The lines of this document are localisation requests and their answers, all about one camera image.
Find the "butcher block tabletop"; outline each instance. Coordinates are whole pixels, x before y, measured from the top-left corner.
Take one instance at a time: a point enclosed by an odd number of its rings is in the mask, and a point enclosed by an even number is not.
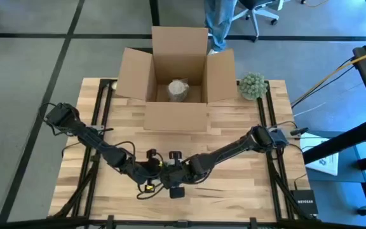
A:
[[[99,83],[100,78],[85,78],[81,86],[77,109],[81,121],[86,124],[92,120]],[[276,121],[293,120],[285,81],[270,80],[269,84]],[[102,117],[105,93],[98,117]],[[265,98],[263,100],[266,121],[270,126],[267,102]],[[137,161],[145,161],[146,151],[152,148],[157,149],[165,160],[169,151],[181,151],[183,158],[211,152],[237,140],[250,127],[261,124],[256,101],[246,101],[239,94],[235,99],[208,104],[206,132],[144,130],[144,111],[145,102],[119,98],[113,92],[107,128],[114,130],[106,132],[104,140],[109,144],[133,142],[137,148]],[[284,128],[292,127],[291,123],[284,125]],[[289,141],[299,145],[299,141]],[[70,137],[67,145],[76,142],[75,137]],[[132,150],[128,144],[123,147]],[[82,144],[65,150],[49,215],[59,211],[77,188],[84,153]],[[306,173],[301,152],[294,146],[287,146],[283,159],[289,186],[293,188],[295,178]],[[118,174],[101,158],[90,218],[107,219],[108,215],[114,215],[117,220],[244,222],[255,217],[258,222],[276,221],[265,154],[243,152],[216,165],[204,183],[184,187],[184,198],[170,199],[168,190],[163,190],[149,200],[137,200],[137,184],[127,175]],[[297,180],[297,187],[309,189],[307,176]],[[285,201],[279,188],[278,193],[282,216],[286,218]],[[86,192],[79,214],[84,212],[85,200]]]

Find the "open cardboard box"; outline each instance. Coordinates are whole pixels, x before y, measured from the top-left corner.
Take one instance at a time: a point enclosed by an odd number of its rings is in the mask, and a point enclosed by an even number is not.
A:
[[[234,53],[207,55],[206,28],[152,27],[153,55],[125,48],[116,95],[146,101],[146,130],[207,130],[207,103],[237,96]],[[169,102],[172,80],[187,79],[183,102]]]

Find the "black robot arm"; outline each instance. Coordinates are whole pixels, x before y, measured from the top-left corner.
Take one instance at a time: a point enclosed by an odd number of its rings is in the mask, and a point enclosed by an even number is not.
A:
[[[70,104],[57,104],[44,120],[50,127],[67,135],[77,136],[80,143],[99,151],[109,166],[122,174],[127,174],[137,184],[159,179],[166,189],[179,187],[180,184],[198,184],[211,173],[214,166],[247,150],[266,152],[275,147],[274,133],[267,128],[252,127],[244,136],[212,153],[190,156],[180,161],[181,152],[170,152],[174,163],[161,164],[149,155],[147,162],[136,162],[135,155],[117,145],[112,146],[102,140],[97,130],[87,127],[79,119],[79,112]]]
[[[57,104],[46,115],[45,122],[60,132],[77,136],[81,144],[99,151],[109,166],[128,175],[138,184],[144,184],[160,170],[159,160],[155,158],[135,163],[135,155],[122,147],[107,144],[97,130],[80,121],[78,110],[70,104]]]

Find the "person's leg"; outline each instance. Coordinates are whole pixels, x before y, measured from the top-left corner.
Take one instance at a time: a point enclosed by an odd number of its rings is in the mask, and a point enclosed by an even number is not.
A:
[[[208,32],[212,33],[215,17],[215,0],[204,0],[205,25]]]
[[[231,20],[237,0],[215,0],[215,17],[213,20],[213,50],[223,51],[227,43],[224,40],[231,27]]]

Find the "succulent plant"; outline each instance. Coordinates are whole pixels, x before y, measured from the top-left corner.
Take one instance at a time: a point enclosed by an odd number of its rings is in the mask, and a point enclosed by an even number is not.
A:
[[[268,84],[264,82],[264,76],[259,73],[248,73],[240,81],[240,92],[248,100],[256,100],[262,97],[266,92]]]

